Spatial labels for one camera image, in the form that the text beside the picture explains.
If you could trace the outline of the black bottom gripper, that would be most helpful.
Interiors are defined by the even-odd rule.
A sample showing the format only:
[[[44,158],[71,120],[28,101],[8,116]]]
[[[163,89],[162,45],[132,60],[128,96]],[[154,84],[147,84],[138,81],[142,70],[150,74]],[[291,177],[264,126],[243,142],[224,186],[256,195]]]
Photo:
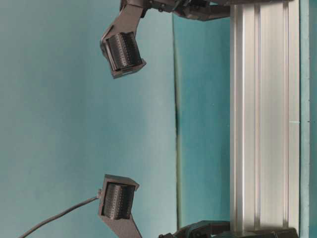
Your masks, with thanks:
[[[200,221],[180,228],[175,233],[159,235],[158,238],[211,238],[222,233],[223,238],[297,238],[295,228],[229,232],[229,221]]]

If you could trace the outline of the black top gripper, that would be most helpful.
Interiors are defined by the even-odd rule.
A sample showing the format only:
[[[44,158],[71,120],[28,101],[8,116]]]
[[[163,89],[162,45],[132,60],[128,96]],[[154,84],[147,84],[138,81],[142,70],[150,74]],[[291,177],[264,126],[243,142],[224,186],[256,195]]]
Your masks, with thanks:
[[[159,12],[174,13],[179,17],[206,21],[210,15],[211,3],[224,6],[230,14],[232,5],[277,3],[285,0],[121,0],[120,11],[127,5],[133,5],[142,9],[141,18],[144,18],[147,10],[153,8]]]

